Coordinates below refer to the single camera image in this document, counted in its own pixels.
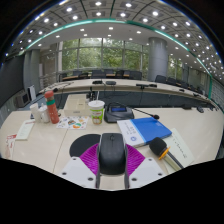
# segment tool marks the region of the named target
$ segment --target blue folder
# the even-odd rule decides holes
[[[130,121],[146,145],[156,137],[166,138],[172,134],[167,127],[153,117],[131,119]]]

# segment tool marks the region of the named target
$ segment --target bottle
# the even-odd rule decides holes
[[[47,91],[44,96],[45,96],[51,122],[52,124],[57,124],[59,122],[59,117],[58,117],[58,111],[57,111],[55,100],[54,100],[54,92]]]

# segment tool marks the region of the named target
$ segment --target box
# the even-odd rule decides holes
[[[86,94],[70,94],[64,106],[64,114],[69,116],[89,116],[91,114]]]

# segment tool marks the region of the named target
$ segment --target ceiling light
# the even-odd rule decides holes
[[[132,6],[132,4],[127,3],[126,6],[127,6],[128,8],[130,8],[130,7]]]
[[[154,16],[158,16],[158,15],[159,15],[159,13],[158,13],[158,12],[156,12],[156,11],[155,11],[155,12],[153,12],[152,14],[153,14]]]
[[[100,6],[102,3],[101,2],[96,2],[95,5]]]

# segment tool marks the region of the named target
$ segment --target document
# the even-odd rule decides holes
[[[183,167],[187,167],[194,161],[194,156],[178,131],[175,128],[171,129],[171,131],[172,135],[163,140],[166,142],[167,147],[170,147],[170,153],[172,153]],[[169,174],[175,172],[165,160],[163,162]]]

